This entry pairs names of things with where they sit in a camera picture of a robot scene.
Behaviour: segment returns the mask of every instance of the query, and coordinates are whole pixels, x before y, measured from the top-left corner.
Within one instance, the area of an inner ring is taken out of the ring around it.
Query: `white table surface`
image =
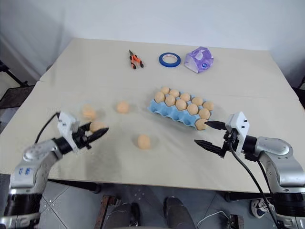
[[[128,49],[144,61],[143,69],[131,69]],[[221,159],[193,142],[204,139],[222,146],[224,131],[197,131],[146,109],[163,85],[214,101],[213,120],[226,121],[229,114],[243,111],[250,123],[249,135],[284,139],[305,167],[305,112],[269,53],[210,48],[214,65],[201,74],[183,65],[166,68],[158,63],[163,52],[177,53],[183,61],[193,49],[73,40],[0,135],[0,172],[14,170],[24,148],[33,144],[55,111],[68,111],[84,123],[81,107],[90,103],[98,111],[98,120],[110,127],[108,133],[95,141],[90,151],[65,155],[52,168],[50,178],[257,192],[230,153]],[[131,104],[129,114],[118,114],[114,109],[123,99]],[[151,137],[151,150],[140,150],[134,144],[142,133]],[[55,121],[41,140],[53,137],[59,137]],[[258,165],[243,161],[267,192]]]

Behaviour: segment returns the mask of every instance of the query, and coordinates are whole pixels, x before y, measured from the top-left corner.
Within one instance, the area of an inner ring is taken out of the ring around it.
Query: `egg carton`
[[[187,106],[192,103],[191,101],[193,98],[195,98],[195,96],[190,94],[190,98],[191,98],[190,101],[186,102]],[[183,111],[179,111],[177,109],[176,105],[167,106],[165,104],[165,102],[156,103],[156,101],[154,99],[151,100],[150,105],[147,109],[149,111],[151,111],[152,113],[160,114],[163,117],[171,118],[172,120],[174,120],[176,122],[182,122],[184,125],[193,126],[195,128],[196,128],[196,125],[195,125],[196,121],[198,119],[201,119],[199,114],[190,115],[190,113],[187,111],[187,109],[185,109]],[[203,109],[202,105],[198,106],[198,111],[200,111],[200,109]],[[211,119],[212,114],[213,114],[213,110],[210,111],[209,119]]]

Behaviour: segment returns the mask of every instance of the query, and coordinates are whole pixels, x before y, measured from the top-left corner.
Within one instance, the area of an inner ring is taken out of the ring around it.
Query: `brown egg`
[[[198,113],[198,106],[196,104],[189,104],[187,106],[187,111],[190,115],[196,115]]]
[[[157,92],[154,95],[154,100],[156,103],[164,102],[165,101],[165,95],[162,92]]]
[[[173,97],[179,97],[180,96],[180,92],[177,89],[172,89],[170,91],[170,95],[172,95]]]
[[[128,104],[128,102],[126,102],[126,101],[119,102],[116,105],[116,110],[117,110],[117,112],[119,112],[121,114],[128,113],[129,112],[129,104]]]
[[[101,122],[92,122],[90,123],[90,131],[92,133],[94,133],[95,131],[99,130],[99,129],[103,129],[105,127],[104,123]]]
[[[139,135],[138,137],[138,147],[140,149],[150,149],[151,140],[147,135]]]
[[[190,94],[188,94],[188,93],[183,93],[182,95],[180,95],[180,98],[186,102],[190,101],[190,99],[191,99]]]
[[[206,108],[206,109],[208,109],[209,111],[211,111],[211,110],[214,109],[214,104],[213,104],[213,102],[205,102],[205,103],[203,104],[203,107]]]
[[[168,87],[162,87],[162,88],[161,88],[161,92],[162,92],[163,94],[168,94],[168,93],[170,92],[170,89],[169,89]]]
[[[173,106],[173,105],[175,105],[175,103],[176,103],[175,97],[173,97],[172,95],[169,95],[168,97],[166,97],[165,104],[167,106]]]
[[[206,119],[198,119],[196,122],[195,122],[195,126],[197,127],[197,130],[205,130],[207,128],[207,125],[204,124],[207,120]]]
[[[178,99],[176,101],[176,107],[179,111],[185,110],[187,107],[186,101],[184,101],[183,99]]]
[[[96,112],[89,104],[85,104],[82,107],[82,116],[84,118],[94,120],[94,119],[96,119]]]
[[[201,106],[203,103],[203,99],[200,97],[195,97],[192,99],[192,103],[196,104],[197,106]]]
[[[203,108],[200,109],[200,111],[198,112],[198,114],[200,115],[201,118],[203,119],[209,119],[210,118],[210,112],[208,109]]]

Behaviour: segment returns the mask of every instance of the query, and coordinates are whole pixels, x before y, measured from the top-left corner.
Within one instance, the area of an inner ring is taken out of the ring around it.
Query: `pliers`
[[[137,67],[135,66],[135,62],[138,62],[141,66],[141,68],[144,67],[144,64],[142,63],[141,59],[137,57],[137,55],[133,54],[132,51],[129,50],[129,59],[130,59],[130,64],[132,65],[133,69],[136,69]]]

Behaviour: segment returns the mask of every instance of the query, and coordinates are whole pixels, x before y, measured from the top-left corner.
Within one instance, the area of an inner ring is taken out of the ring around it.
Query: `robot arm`
[[[108,131],[108,128],[103,128],[86,136],[90,123],[80,127],[78,124],[72,116],[61,113],[58,128],[63,136],[34,144],[24,151],[10,178],[8,202],[0,225],[33,228],[38,224],[40,200],[52,166],[70,151],[78,152],[83,147],[90,149],[89,143]]]
[[[242,112],[232,114],[226,123],[208,121],[206,124],[226,130],[223,147],[203,140],[195,142],[222,158],[231,145],[236,153],[243,151],[246,159],[260,161],[274,200],[278,228],[305,229],[305,173],[293,157],[292,147],[278,138],[247,135],[249,123]]]

